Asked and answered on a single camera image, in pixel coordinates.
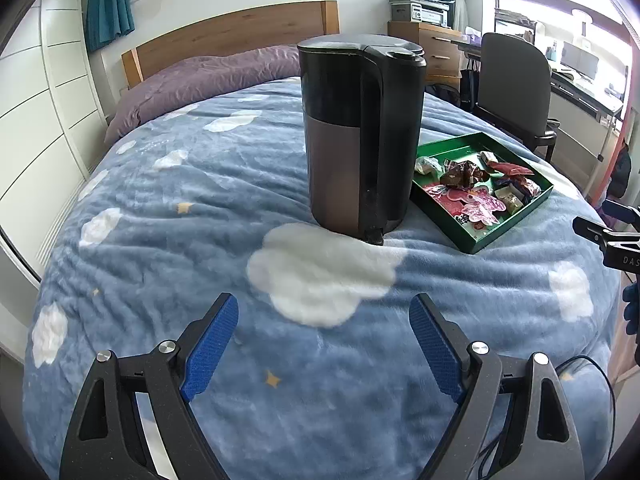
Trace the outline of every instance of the pillow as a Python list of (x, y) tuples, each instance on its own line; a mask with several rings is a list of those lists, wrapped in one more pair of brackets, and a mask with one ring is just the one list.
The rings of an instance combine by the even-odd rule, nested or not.
[(295, 75), (300, 75), (300, 63), (294, 45), (268, 46), (232, 56), (184, 59), (153, 74), (124, 95), (104, 142), (111, 146), (141, 124), (183, 106)]

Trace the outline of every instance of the star print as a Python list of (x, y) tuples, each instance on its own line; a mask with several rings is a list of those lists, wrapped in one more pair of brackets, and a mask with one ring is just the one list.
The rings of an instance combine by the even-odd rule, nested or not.
[(191, 202), (180, 202), (178, 204), (178, 215), (184, 214), (184, 213), (188, 213), (191, 209), (191, 206), (193, 205), (193, 203)]
[(271, 373), (271, 370), (267, 370), (267, 380), (264, 381), (265, 383), (267, 383), (269, 386), (273, 386), (274, 388), (278, 387), (278, 383), (281, 381), (282, 379), (279, 377), (276, 377), (275, 375), (273, 375)]

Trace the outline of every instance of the black kettle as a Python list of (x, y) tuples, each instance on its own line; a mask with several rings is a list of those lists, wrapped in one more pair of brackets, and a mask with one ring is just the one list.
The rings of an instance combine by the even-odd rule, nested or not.
[(426, 65), (422, 48), (373, 34), (298, 44), (311, 213), (382, 245), (409, 202)]

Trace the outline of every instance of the drawer handle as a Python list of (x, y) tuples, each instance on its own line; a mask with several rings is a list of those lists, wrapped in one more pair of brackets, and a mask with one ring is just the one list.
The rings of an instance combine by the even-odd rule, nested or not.
[(585, 101), (584, 99), (580, 99), (580, 98), (578, 97), (578, 101), (580, 101), (583, 105), (588, 106), (588, 107), (589, 107), (591, 110), (593, 110), (594, 112), (597, 112), (597, 111), (598, 111), (598, 109), (597, 109), (597, 108), (595, 108), (595, 107), (591, 106), (591, 105), (590, 105), (587, 101)]
[(564, 92), (565, 94), (570, 95), (571, 97), (575, 97), (571, 92), (569, 92), (568, 90), (565, 90), (564, 88), (562, 88), (560, 85), (558, 85), (556, 88), (558, 88), (559, 91)]

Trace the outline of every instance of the blue glove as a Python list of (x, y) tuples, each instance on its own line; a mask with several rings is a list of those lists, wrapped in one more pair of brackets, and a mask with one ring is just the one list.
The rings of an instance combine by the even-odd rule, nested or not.
[(623, 317), (628, 321), (626, 333), (633, 335), (638, 333), (638, 314), (640, 312), (640, 301), (638, 299), (638, 284), (632, 283), (622, 291), (622, 301), (628, 305), (625, 307)]

